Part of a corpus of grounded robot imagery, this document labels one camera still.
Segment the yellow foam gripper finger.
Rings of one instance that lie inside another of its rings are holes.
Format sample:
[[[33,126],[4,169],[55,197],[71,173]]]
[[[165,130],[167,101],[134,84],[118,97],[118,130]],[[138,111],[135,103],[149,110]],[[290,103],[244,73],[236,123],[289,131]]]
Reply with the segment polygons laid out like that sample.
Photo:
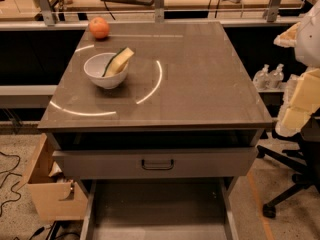
[[[284,137],[295,135],[319,108],[320,69],[308,67],[300,76],[292,74],[285,86],[276,133]]]

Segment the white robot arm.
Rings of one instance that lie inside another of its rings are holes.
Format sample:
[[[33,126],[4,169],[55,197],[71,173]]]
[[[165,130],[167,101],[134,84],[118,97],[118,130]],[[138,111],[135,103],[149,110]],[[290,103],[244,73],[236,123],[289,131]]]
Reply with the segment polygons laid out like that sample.
[[[293,47],[296,60],[307,67],[300,76],[290,76],[277,117],[276,133],[291,137],[320,108],[320,1],[300,22],[278,35],[274,43]]]

